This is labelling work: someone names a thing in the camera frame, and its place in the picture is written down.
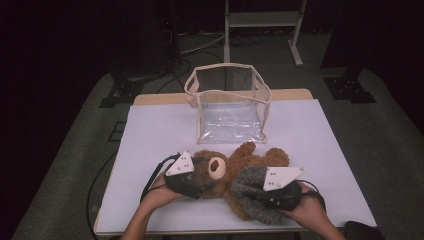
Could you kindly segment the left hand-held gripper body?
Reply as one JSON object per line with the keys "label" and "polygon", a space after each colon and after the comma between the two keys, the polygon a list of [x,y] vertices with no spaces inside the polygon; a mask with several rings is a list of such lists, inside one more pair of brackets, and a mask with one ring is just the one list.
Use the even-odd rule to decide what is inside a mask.
{"label": "left hand-held gripper body", "polygon": [[166,186],[173,192],[193,199],[199,199],[203,194],[204,188],[191,180],[191,175],[194,171],[193,158],[187,151],[184,151],[165,170],[164,179]]}

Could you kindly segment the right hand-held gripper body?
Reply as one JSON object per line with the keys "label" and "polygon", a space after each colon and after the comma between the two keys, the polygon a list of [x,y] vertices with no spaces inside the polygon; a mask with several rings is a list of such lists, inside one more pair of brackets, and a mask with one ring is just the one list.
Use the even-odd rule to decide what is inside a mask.
{"label": "right hand-held gripper body", "polygon": [[304,172],[300,167],[268,167],[258,200],[267,208],[294,210],[302,193],[297,178]]}

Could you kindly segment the grey knitted toy sweater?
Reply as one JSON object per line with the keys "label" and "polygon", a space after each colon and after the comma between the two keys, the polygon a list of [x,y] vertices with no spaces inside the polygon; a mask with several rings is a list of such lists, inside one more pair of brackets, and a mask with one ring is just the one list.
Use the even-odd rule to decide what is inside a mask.
{"label": "grey knitted toy sweater", "polygon": [[263,206],[255,197],[263,193],[267,168],[264,166],[244,167],[233,180],[230,193],[240,207],[236,214],[243,220],[256,220],[266,225],[282,225],[285,217],[275,209]]}

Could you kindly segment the brown teddy bear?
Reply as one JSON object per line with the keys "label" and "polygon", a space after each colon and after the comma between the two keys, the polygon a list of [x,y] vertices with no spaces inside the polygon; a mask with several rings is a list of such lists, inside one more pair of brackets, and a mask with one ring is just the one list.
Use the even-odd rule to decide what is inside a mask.
{"label": "brown teddy bear", "polygon": [[201,197],[203,199],[224,198],[231,210],[238,216],[236,211],[240,210],[240,207],[238,207],[235,198],[230,193],[230,187],[235,177],[244,167],[289,166],[290,160],[284,150],[271,148],[263,156],[258,156],[254,154],[255,149],[255,143],[245,142],[230,157],[212,150],[200,150],[196,152],[193,157],[204,157],[207,160],[199,164],[194,164],[195,171],[191,175],[191,180],[201,187],[206,184],[215,185],[212,190],[203,192]]}

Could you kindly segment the person's right hand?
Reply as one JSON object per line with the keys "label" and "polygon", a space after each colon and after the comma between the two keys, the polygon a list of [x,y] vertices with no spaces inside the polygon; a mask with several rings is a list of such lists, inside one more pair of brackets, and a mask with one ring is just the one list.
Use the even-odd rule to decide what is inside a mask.
{"label": "person's right hand", "polygon": [[314,227],[320,228],[329,222],[319,200],[310,196],[302,198],[294,210],[282,210],[281,213],[310,230]]}

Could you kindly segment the person's left hand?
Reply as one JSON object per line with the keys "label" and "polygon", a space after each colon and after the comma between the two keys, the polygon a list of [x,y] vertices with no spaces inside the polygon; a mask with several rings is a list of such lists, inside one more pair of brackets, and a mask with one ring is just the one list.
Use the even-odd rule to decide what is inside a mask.
{"label": "person's left hand", "polygon": [[169,189],[165,183],[164,174],[161,173],[154,181],[152,188],[140,203],[144,212],[153,212],[158,208],[166,206],[181,197],[181,194]]}

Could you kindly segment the clear plastic bag beige trim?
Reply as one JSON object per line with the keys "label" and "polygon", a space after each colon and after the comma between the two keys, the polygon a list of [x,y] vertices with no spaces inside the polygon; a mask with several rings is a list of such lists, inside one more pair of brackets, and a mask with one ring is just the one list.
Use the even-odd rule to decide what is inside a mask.
{"label": "clear plastic bag beige trim", "polygon": [[184,85],[197,110],[199,144],[264,143],[272,93],[251,65],[220,63],[196,67]]}

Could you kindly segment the dark floor outlet plate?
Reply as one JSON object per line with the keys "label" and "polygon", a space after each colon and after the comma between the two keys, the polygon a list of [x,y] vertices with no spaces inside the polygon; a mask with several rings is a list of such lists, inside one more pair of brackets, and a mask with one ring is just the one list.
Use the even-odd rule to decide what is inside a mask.
{"label": "dark floor outlet plate", "polygon": [[126,122],[125,121],[117,121],[109,134],[108,141],[109,142],[120,142],[125,130]]}

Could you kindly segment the person's dark trousers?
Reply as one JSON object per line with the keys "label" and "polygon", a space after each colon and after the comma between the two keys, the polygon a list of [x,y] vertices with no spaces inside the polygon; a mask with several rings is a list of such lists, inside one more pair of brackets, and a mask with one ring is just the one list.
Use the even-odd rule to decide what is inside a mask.
{"label": "person's dark trousers", "polygon": [[355,221],[345,223],[344,236],[347,240],[386,240],[377,228]]}

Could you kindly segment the black stand base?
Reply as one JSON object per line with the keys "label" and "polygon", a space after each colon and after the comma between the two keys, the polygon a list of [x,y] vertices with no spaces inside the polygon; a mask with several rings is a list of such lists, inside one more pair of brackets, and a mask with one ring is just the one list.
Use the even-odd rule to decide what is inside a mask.
{"label": "black stand base", "polygon": [[366,91],[357,79],[325,77],[324,82],[335,100],[350,100],[354,104],[376,102],[372,94]]}
{"label": "black stand base", "polygon": [[143,83],[131,81],[125,76],[113,75],[113,85],[108,95],[104,97],[99,107],[113,108],[116,104],[131,104],[142,92]]}

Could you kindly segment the white metal stand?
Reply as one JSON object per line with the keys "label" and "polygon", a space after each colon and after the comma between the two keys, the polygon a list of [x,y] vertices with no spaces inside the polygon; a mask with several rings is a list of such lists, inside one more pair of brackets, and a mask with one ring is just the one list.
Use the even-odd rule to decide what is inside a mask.
{"label": "white metal stand", "polygon": [[232,28],[260,27],[293,27],[294,33],[288,40],[288,46],[297,67],[303,66],[303,61],[297,49],[297,41],[305,15],[308,0],[301,0],[297,11],[278,12],[231,12],[230,0],[225,0],[224,15],[224,62],[231,61],[230,30]]}

